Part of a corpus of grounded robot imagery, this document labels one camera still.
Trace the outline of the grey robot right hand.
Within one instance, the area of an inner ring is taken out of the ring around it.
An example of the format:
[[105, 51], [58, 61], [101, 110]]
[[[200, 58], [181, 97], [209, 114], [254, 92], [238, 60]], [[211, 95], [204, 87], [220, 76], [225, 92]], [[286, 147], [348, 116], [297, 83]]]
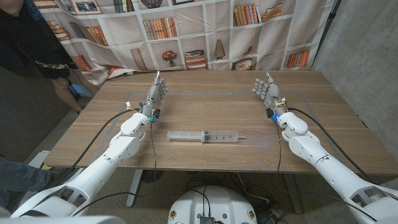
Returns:
[[279, 88], [270, 72], [266, 72], [266, 78], [267, 81], [257, 78], [252, 91], [264, 102], [267, 115], [277, 119], [287, 112], [285, 99], [281, 97]]

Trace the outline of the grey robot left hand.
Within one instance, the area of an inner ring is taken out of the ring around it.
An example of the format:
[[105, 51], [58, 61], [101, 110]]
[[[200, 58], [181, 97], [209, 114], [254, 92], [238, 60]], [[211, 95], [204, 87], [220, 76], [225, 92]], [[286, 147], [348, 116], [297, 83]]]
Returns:
[[154, 82], [143, 103], [141, 113], [147, 117], [151, 117], [154, 111], [160, 108], [162, 100], [168, 90], [165, 80], [160, 77], [160, 71], [157, 71]]

